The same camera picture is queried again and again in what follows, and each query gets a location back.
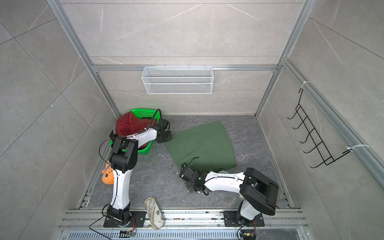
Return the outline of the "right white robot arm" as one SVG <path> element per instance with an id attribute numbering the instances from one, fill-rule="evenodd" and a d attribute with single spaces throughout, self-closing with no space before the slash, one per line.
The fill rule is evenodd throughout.
<path id="1" fill-rule="evenodd" d="M 263 215 L 274 216 L 277 208 L 279 185 L 253 168 L 229 174 L 203 171 L 184 163 L 179 177 L 186 182 L 190 192 L 224 191 L 240 194 L 243 200 L 237 211 L 224 211 L 226 227 L 263 227 Z"/>

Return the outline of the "green skirt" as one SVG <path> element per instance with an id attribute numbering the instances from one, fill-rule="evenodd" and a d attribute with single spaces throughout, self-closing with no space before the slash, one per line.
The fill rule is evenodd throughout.
<path id="1" fill-rule="evenodd" d="M 198 171 L 214 172 L 237 166 L 232 142 L 221 121 L 177 132 L 166 147 L 178 166 L 186 164 Z"/>

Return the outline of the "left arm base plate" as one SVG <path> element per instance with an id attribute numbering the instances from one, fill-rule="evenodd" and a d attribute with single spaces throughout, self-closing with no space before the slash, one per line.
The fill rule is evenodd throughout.
<path id="1" fill-rule="evenodd" d="M 107 214 L 104 221 L 104 228 L 132 228 L 136 226 L 137 228 L 142 228 L 146 219 L 145 211 L 133 211 L 129 215 L 125 215 L 122 219 L 114 218 L 113 216 Z"/>

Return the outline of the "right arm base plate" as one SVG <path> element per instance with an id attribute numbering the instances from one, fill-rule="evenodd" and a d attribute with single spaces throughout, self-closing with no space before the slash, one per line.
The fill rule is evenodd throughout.
<path id="1" fill-rule="evenodd" d="M 262 213 L 256 215 L 252 220 L 248 220 L 240 215 L 238 211 L 223 211 L 226 227 L 264 227 L 264 218 Z"/>

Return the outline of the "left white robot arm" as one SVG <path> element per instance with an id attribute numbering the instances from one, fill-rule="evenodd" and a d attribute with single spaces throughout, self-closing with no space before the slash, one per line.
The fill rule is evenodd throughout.
<path id="1" fill-rule="evenodd" d="M 139 148 L 151 141 L 166 143 L 172 140 L 170 123 L 160 117 L 140 119 L 129 112 L 121 116 L 115 125 L 114 141 L 109 158 L 114 174 L 113 199 L 107 209 L 107 217 L 120 227 L 130 224 L 129 186 L 133 168 L 138 161 Z"/>

